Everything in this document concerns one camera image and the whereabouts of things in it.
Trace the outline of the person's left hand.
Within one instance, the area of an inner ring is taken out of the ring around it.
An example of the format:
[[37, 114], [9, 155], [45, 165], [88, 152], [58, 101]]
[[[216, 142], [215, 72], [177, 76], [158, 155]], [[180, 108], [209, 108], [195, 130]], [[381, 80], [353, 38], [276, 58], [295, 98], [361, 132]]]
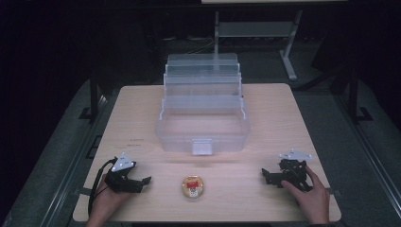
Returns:
[[103, 227], [113, 213], [127, 200], [133, 197], [132, 193], [113, 192], [104, 182], [105, 176], [96, 189], [96, 197], [92, 211], [86, 222], [86, 227]]

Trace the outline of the person's right hand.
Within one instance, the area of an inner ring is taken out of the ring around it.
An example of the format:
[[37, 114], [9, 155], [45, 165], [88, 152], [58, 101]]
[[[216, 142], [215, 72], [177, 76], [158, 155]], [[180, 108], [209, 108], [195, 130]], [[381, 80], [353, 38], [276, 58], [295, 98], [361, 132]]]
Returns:
[[309, 224], [329, 224], [330, 195], [319, 177], [308, 166], [305, 170], [313, 182], [313, 188], [310, 191], [303, 192], [287, 181], [282, 181], [281, 184], [300, 204]]

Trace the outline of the clear plastic tiered storage box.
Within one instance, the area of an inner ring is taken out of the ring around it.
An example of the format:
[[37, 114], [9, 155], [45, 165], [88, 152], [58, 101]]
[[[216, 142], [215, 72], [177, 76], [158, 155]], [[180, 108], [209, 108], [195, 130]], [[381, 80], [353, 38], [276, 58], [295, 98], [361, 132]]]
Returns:
[[171, 54], [155, 133], [166, 151], [241, 151], [250, 134], [237, 55]]

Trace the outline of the black metal stand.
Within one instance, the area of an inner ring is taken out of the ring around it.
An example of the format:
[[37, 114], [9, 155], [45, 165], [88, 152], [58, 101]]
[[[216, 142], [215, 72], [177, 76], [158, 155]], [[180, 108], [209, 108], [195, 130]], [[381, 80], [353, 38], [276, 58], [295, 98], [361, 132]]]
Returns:
[[89, 78], [90, 106], [84, 108], [79, 119], [88, 119], [94, 122], [99, 114], [100, 99], [109, 90], [106, 74], [100, 69], [94, 69]]
[[359, 107], [357, 105], [358, 97], [358, 76], [355, 68], [351, 69], [350, 76], [348, 78], [348, 104], [347, 112], [351, 117], [351, 120], [358, 124], [360, 121], [373, 121], [372, 116], [365, 107]]

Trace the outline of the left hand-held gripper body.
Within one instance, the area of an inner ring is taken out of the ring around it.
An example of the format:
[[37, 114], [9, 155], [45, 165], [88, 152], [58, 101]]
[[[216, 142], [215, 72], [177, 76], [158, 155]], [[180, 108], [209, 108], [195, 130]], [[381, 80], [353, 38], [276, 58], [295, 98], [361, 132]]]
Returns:
[[141, 181], [131, 180], [128, 177], [135, 165], [136, 163], [125, 152], [122, 152], [106, 174], [106, 185], [116, 193], [140, 193], [143, 188], [143, 183]]

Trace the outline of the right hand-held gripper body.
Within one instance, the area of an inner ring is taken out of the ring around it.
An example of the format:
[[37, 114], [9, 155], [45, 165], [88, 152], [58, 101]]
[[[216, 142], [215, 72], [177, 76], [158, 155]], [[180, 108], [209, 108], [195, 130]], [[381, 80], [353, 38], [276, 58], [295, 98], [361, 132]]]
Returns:
[[294, 185], [297, 189], [307, 192], [312, 187], [306, 182], [306, 161], [312, 159], [312, 155], [292, 148], [287, 153], [280, 153], [279, 162], [280, 172], [271, 173], [265, 178], [266, 184], [276, 185], [282, 188], [282, 181], [287, 181]]

